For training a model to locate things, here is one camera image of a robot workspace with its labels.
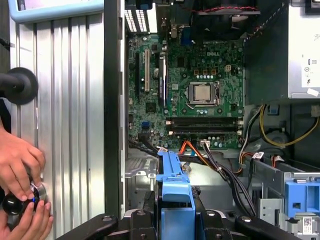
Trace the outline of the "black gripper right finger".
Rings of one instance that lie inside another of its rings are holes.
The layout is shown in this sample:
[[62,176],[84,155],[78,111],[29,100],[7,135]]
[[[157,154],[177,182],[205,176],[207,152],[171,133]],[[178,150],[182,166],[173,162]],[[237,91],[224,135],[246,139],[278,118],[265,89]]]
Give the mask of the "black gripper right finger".
[[197,240],[295,240],[297,237],[255,216],[229,220],[217,210],[205,209],[197,192],[195,234]]

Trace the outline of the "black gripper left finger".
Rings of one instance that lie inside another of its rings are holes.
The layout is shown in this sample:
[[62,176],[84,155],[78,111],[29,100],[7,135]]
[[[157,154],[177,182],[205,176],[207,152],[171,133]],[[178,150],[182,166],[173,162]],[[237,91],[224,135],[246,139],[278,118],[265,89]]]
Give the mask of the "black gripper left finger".
[[156,240],[155,192],[147,191],[141,209],[128,210],[122,219],[99,214],[58,237],[59,240]]

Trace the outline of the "person's right hand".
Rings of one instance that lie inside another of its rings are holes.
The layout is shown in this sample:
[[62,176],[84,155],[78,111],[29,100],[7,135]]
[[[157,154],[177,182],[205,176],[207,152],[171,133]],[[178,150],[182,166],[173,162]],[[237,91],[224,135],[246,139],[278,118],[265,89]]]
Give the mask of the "person's right hand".
[[30,202],[22,215],[18,225],[12,230],[8,227],[8,215],[0,211],[0,239],[1,240],[44,240],[53,226],[51,203],[39,201],[37,207]]

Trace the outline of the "person's left hand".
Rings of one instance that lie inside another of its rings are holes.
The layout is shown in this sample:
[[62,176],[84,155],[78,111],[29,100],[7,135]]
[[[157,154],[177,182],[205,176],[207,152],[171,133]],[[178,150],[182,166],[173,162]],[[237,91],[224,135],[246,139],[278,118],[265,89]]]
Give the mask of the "person's left hand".
[[45,158],[39,149],[0,127],[0,186],[5,192],[21,201],[33,198],[29,177],[39,186],[44,166]]

